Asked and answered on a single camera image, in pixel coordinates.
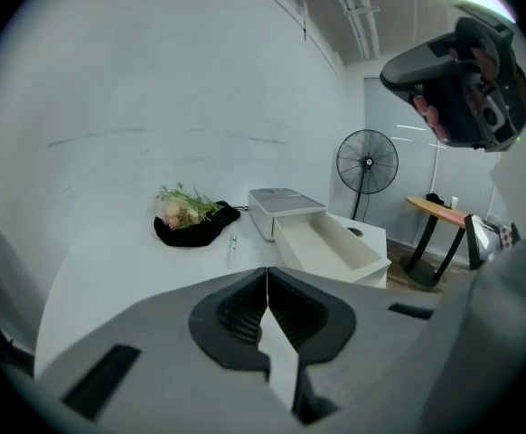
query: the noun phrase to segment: open white box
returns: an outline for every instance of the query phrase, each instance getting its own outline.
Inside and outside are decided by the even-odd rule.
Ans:
[[[391,263],[326,212],[276,217],[273,239],[287,267],[348,283],[376,283]]]

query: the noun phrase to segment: white table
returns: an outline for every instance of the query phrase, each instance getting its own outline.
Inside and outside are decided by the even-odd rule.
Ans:
[[[332,217],[361,230],[362,239],[387,257],[383,229]],[[230,263],[233,233],[237,254]],[[150,222],[89,233],[74,243],[52,285],[36,344],[34,376],[39,378],[65,349],[144,298],[246,269],[282,265],[275,243],[263,239],[248,213],[204,248],[165,246]],[[385,288],[385,274],[377,286]]]

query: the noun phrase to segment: standing fan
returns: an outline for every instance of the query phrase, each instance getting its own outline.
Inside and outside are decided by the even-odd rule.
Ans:
[[[343,182],[357,193],[352,220],[360,197],[386,189],[398,172],[398,152],[376,130],[360,130],[344,139],[337,151],[337,172]]]

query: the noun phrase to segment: wooden tabletop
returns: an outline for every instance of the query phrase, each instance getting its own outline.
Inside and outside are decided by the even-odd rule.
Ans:
[[[416,206],[421,211],[437,217],[441,221],[452,223],[452,225],[455,225],[456,227],[465,229],[464,217],[468,215],[468,212],[462,212],[458,209],[447,209],[444,206],[432,203],[431,201],[428,201],[425,198],[420,198],[419,196],[406,196],[406,201],[413,206]],[[450,218],[450,215],[461,218],[461,221]]]

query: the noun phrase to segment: ceiling pipe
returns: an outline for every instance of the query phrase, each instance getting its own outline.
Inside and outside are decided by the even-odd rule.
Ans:
[[[370,0],[360,0],[360,4],[364,7],[370,8],[371,7],[371,1]],[[378,36],[378,29],[375,24],[375,17],[373,16],[373,13],[367,13],[366,17],[368,18],[368,25],[370,26],[370,32],[371,32],[371,44],[373,45],[373,55],[376,58],[379,58],[380,53],[380,37]]]
[[[339,3],[341,4],[344,12],[354,8],[353,0],[339,0]],[[365,32],[363,31],[362,23],[360,22],[357,15],[347,14],[347,17],[349,19],[350,25],[352,26],[355,41],[360,48],[360,54],[364,60],[367,60],[370,57],[370,52],[365,41]]]

